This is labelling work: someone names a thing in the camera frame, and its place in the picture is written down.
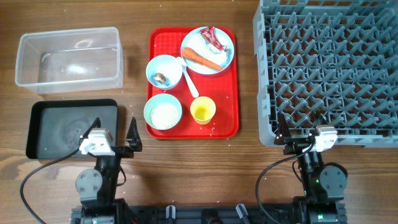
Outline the white tissue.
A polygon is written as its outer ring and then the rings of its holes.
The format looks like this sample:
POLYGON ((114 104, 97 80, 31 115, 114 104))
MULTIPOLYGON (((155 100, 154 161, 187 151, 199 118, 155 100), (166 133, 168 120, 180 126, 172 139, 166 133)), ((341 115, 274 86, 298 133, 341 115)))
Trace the white tissue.
POLYGON ((204 36, 202 36, 202 38, 203 38, 208 50, 213 54, 214 59, 216 59, 219 63, 224 63, 225 61, 227 61, 228 49, 220 50, 215 45, 213 45, 208 39, 206 39, 204 36))

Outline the orange carrot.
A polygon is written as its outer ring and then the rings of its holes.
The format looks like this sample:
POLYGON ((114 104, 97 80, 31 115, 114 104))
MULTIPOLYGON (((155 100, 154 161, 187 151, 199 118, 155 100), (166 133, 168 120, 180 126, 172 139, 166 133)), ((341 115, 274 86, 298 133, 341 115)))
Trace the orange carrot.
POLYGON ((184 47, 182 50, 182 56, 187 59, 190 60, 192 62, 198 63, 200 65, 203 65, 205 67, 211 68, 213 70, 216 71, 221 71, 222 67, 221 65, 218 65, 208 59, 206 59, 205 57, 202 57, 201 55, 199 55, 198 53, 196 53, 193 49, 191 49, 190 47, 184 47))

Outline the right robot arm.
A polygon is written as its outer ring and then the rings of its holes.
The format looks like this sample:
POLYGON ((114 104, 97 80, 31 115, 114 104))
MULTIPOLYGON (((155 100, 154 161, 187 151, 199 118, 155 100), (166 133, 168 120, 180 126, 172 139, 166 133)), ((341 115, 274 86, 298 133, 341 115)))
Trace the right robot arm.
POLYGON ((322 152, 331 149, 337 142, 336 128, 328 124, 321 114, 316 114, 317 125, 308 136, 292 137, 283 114, 277 116, 278 130, 275 145, 283 145, 283 153, 292 155, 300 172, 304 196, 294 197, 284 205, 282 223, 346 223, 345 206, 340 203, 345 197, 348 171, 335 162, 325 163, 322 152))

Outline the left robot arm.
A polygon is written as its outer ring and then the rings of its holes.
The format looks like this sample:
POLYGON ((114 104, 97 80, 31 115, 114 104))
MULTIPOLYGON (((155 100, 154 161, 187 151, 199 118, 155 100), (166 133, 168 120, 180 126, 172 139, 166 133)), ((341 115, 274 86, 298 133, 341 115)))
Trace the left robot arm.
POLYGON ((142 151, 136 119, 133 118, 129 125, 127 146, 112 146, 112 141, 111 133, 101 127, 99 118, 80 136, 79 151, 96 158, 96 164, 76 178, 75 187, 80 194, 81 208, 72 210, 72 224, 139 222, 126 201, 115 198, 116 188, 122 185, 118 183, 118 176, 124 173, 121 159, 132 159, 135 152, 142 151))

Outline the red foil wrapper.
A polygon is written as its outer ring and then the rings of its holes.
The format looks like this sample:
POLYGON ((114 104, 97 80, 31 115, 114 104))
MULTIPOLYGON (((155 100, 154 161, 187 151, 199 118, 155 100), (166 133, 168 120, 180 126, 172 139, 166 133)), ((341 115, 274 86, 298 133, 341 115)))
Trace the red foil wrapper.
POLYGON ((213 45, 215 45, 218 49, 224 50, 227 49, 225 45, 222 45, 221 42, 215 35, 215 27, 205 27, 200 30, 200 35, 204 36, 208 39, 213 45))

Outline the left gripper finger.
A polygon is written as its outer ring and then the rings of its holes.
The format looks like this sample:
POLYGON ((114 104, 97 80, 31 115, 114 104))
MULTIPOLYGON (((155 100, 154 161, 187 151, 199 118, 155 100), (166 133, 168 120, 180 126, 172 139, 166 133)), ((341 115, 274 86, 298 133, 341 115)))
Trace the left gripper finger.
POLYGON ((100 127, 101 127, 101 120, 100 120, 99 117, 97 117, 97 118, 93 121, 92 125, 86 130, 86 132, 85 132, 83 135, 80 136, 80 138, 81 138, 81 139, 87 139, 87 138, 88 138, 88 135, 89 135, 89 133, 91 132, 92 129, 94 129, 94 128, 100 128, 100 127))
POLYGON ((142 151, 142 141, 138 133, 137 120, 135 117, 132 117, 132 120, 130 122, 129 129, 126 135, 126 142, 129 144, 129 147, 134 152, 142 151))

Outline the yellow plastic cup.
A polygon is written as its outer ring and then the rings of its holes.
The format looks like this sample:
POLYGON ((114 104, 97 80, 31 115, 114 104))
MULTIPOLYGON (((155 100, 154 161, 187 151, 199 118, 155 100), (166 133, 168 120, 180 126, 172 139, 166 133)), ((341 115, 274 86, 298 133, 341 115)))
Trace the yellow plastic cup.
POLYGON ((190 113, 196 123, 208 124, 216 113, 215 102, 207 96, 200 96, 192 101, 190 113))

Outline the white plastic spoon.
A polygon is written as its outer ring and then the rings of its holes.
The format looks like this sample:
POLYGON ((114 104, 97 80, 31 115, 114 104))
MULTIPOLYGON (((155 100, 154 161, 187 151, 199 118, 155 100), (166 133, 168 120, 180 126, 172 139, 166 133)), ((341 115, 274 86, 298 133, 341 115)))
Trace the white plastic spoon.
POLYGON ((196 88, 196 86, 194 85, 192 79, 190 78, 188 72, 187 72, 187 64, 185 63, 185 61, 183 60, 183 58, 181 57, 177 57, 177 60, 180 62, 181 66, 182 66, 182 72, 183 75, 186 79, 187 85, 188 85, 188 89, 190 90, 191 95, 194 98, 198 98, 199 97, 199 92, 196 88))

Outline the light blue plate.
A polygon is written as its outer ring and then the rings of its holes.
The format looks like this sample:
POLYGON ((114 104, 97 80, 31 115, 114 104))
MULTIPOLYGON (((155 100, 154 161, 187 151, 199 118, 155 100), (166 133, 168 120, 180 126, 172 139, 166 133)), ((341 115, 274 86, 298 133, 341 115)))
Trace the light blue plate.
POLYGON ((218 38, 218 40, 221 42, 222 45, 225 45, 226 48, 228 49, 227 51, 227 56, 228 59, 224 63, 219 63, 216 59, 214 59, 213 54, 208 50, 208 48, 205 45, 205 42, 200 35, 200 30, 204 29, 205 27, 199 27, 196 28, 192 31, 190 31, 183 39, 181 43, 181 51, 183 50, 184 47, 190 47, 193 49, 196 53, 201 55, 202 57, 205 57, 206 59, 217 63, 218 65, 221 65, 222 70, 226 70, 231 62, 234 59, 234 44, 231 39, 231 37, 225 32, 222 31, 221 29, 215 27, 215 35, 218 38))

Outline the light blue bowl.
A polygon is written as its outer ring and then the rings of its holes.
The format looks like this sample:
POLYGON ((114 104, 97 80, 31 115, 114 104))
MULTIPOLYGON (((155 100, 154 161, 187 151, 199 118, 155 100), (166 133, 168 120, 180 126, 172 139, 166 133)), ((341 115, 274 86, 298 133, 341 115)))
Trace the light blue bowl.
POLYGON ((150 84, 161 89, 170 90, 178 85, 182 77, 182 65, 176 57, 171 55, 158 55, 150 59, 146 66, 146 77, 150 84), (157 73, 165 77, 165 83, 155 79, 157 73))

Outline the brown shiitake mushroom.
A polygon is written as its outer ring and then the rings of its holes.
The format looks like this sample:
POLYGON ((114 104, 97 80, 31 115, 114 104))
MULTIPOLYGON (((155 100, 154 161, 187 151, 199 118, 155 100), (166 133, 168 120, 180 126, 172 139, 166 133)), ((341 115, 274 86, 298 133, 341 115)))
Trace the brown shiitake mushroom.
POLYGON ((167 78, 162 73, 156 73, 153 79, 163 85, 167 82, 167 78))

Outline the white rice pile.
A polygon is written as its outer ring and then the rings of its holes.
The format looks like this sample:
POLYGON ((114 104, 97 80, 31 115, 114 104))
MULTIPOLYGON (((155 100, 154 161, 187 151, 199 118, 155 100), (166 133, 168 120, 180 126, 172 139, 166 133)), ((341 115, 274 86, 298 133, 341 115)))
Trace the white rice pile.
POLYGON ((177 123, 178 111, 171 103, 160 103, 150 111, 150 121, 155 129, 170 129, 177 123))

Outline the green bowl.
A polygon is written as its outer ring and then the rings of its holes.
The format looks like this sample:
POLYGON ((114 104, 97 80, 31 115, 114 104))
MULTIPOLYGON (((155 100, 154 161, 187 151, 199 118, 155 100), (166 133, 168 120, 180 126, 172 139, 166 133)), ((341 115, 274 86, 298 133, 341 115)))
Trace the green bowl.
POLYGON ((170 94, 161 93, 150 98, 144 107, 146 123, 160 131, 173 128, 182 118, 182 105, 170 94))

